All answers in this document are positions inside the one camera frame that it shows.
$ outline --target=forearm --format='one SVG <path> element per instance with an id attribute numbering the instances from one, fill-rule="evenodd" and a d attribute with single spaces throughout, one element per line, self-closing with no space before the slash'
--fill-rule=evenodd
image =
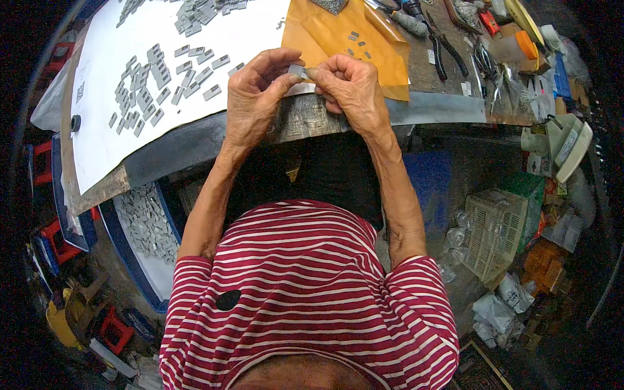
<path id="1" fill-rule="evenodd" d="M 401 149 L 388 124 L 387 131 L 365 137 L 381 188 L 388 221 L 389 250 L 394 269 L 410 256 L 426 255 L 424 222 L 416 192 L 403 164 Z"/>
<path id="2" fill-rule="evenodd" d="M 223 219 L 234 178 L 245 157 L 246 152 L 223 144 L 188 216 L 178 259 L 184 256 L 214 257 L 223 233 Z"/>

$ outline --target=black patch on shirt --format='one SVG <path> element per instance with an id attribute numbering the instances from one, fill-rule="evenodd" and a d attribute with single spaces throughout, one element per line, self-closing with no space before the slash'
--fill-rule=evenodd
<path id="1" fill-rule="evenodd" d="M 240 290 L 230 290 L 226 293 L 221 294 L 217 301 L 215 302 L 217 309 L 228 311 L 232 310 L 234 306 L 238 303 L 240 299 L 241 292 Z"/>

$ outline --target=pliers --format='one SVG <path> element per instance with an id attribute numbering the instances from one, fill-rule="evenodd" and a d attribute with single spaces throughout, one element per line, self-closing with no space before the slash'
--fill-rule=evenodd
<path id="1" fill-rule="evenodd" d="M 446 76 L 446 71 L 444 70 L 444 65 L 442 64 L 442 49 L 440 47 L 441 45 L 444 46 L 444 48 L 449 53 L 451 53 L 451 55 L 457 62 L 457 65 L 459 65 L 459 70 L 462 72 L 462 75 L 464 75 L 464 77 L 468 77 L 468 68 L 466 67 L 466 63 L 459 55 L 457 50 L 455 50 L 455 47 L 453 47 L 451 43 L 446 39 L 446 35 L 441 34 L 438 31 L 436 23 L 433 21 L 433 18 L 429 14 L 429 11 L 425 12 L 427 14 L 427 21 L 425 22 L 425 24 L 427 25 L 427 30 L 429 30 L 429 38 L 433 43 L 433 53 L 436 57 L 436 72 L 437 75 L 440 77 L 440 80 L 445 81 L 448 78 L 448 76 Z"/>

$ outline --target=red striped shirt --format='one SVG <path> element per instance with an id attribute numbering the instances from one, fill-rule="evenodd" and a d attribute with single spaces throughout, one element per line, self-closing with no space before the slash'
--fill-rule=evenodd
<path id="1" fill-rule="evenodd" d="M 213 261 L 179 259 L 160 347 L 169 389 L 228 389 L 273 355 L 342 362 L 376 389 L 439 389 L 457 367 L 455 322 L 436 262 L 385 274 L 376 231 L 336 206 L 257 207 L 225 232 Z M 240 290 L 236 306 L 217 298 Z"/>

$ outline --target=ventilated plastic crate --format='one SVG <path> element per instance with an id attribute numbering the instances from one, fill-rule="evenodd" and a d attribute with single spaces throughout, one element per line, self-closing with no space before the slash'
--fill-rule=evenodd
<path id="1" fill-rule="evenodd" d="M 463 263 L 484 284 L 513 262 L 528 204 L 526 198 L 496 188 L 466 198 L 472 226 L 466 232 L 470 253 Z"/>

